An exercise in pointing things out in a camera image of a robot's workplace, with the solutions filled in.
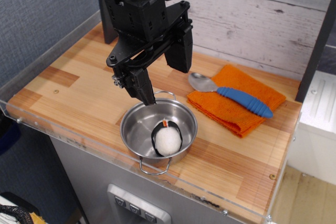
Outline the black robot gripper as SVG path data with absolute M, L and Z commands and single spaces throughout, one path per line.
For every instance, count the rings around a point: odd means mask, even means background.
M 192 20 L 190 4 L 171 0 L 104 0 L 119 39 L 107 58 L 115 85 L 125 88 L 145 106 L 156 104 L 146 68 L 161 55 L 182 73 L 192 65 Z

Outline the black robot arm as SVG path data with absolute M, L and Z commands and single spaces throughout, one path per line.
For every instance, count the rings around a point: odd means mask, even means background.
M 144 105 L 156 103 L 148 66 L 164 55 L 171 68 L 189 72 L 192 65 L 190 4 L 171 0 L 104 0 L 118 42 L 106 59 L 114 84 Z

